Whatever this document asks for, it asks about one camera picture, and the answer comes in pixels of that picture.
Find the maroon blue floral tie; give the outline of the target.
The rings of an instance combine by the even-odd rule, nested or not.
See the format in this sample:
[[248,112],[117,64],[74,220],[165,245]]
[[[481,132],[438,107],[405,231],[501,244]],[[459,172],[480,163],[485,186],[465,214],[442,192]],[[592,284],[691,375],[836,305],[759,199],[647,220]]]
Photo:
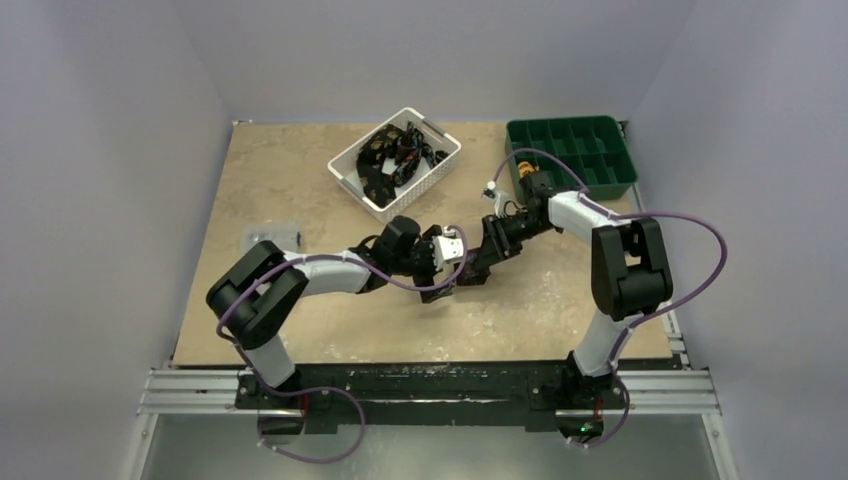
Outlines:
[[459,287],[484,285],[491,275],[489,267],[476,268],[472,262],[466,262],[463,265],[456,264],[454,271],[457,274],[455,284]]

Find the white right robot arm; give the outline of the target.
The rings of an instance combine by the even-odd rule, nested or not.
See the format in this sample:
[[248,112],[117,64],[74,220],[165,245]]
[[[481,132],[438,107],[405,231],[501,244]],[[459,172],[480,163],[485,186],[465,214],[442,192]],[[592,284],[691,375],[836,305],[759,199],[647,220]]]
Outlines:
[[482,242],[460,268],[461,286],[483,285],[492,266],[518,256],[525,241],[542,233],[568,231],[590,248],[590,287],[596,310],[589,328],[567,359],[561,381],[564,399],[584,407],[601,386],[611,384],[628,329],[670,299],[673,281],[659,223],[626,219],[580,190],[551,184],[547,173],[521,178],[525,203],[509,214],[508,196],[489,181],[483,198],[495,211],[482,219]]

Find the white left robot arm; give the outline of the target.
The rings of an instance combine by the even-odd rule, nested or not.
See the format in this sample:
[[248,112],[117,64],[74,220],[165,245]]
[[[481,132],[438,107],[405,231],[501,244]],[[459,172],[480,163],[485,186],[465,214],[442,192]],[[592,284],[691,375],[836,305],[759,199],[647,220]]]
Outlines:
[[279,332],[299,300],[323,294],[365,294],[388,284],[429,303],[451,294],[458,275],[436,279],[446,267],[463,268],[467,238],[456,226],[421,230],[397,216],[383,230],[335,254],[286,251],[271,240],[254,244],[207,292],[217,334],[230,342],[261,380],[259,395],[272,408],[297,399],[294,361]]

